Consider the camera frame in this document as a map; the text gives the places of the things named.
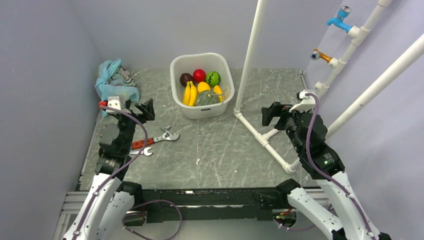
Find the light blue plastic bag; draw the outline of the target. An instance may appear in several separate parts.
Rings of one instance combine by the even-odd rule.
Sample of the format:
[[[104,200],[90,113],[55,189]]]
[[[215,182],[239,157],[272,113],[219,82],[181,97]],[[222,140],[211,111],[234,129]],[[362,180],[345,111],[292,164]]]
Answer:
[[[108,97],[122,96],[124,101],[140,100],[140,91],[132,74],[122,66],[120,58],[106,60],[98,67],[98,77],[95,82],[95,90],[101,101]]]

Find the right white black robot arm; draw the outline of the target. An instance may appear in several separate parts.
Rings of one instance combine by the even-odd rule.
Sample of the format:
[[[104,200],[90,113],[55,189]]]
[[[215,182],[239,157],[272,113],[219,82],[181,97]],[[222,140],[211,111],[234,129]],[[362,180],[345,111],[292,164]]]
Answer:
[[[306,189],[293,179],[280,183],[276,203],[290,205],[305,215],[329,240],[389,240],[365,214],[349,182],[339,155],[326,144],[327,127],[320,115],[290,111],[291,105],[274,102],[262,107],[261,124],[268,126],[278,118],[274,128],[284,131],[294,147],[302,168],[324,191],[334,212],[312,199]]]

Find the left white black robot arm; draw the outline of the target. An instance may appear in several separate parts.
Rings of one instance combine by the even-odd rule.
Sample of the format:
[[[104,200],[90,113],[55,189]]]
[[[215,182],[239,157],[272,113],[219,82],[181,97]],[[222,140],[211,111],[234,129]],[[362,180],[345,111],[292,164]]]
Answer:
[[[122,102],[110,97],[100,102],[101,110],[117,119],[117,123],[104,125],[99,133],[99,152],[95,174],[89,192],[74,222],[63,235],[65,240],[104,240],[106,233],[117,219],[126,212],[139,209],[144,203],[142,187],[138,183],[124,181],[125,174],[139,156],[150,156],[144,140],[139,152],[130,156],[136,126],[145,132],[144,124],[155,120],[153,99],[137,103],[140,113],[130,109],[131,101]]]

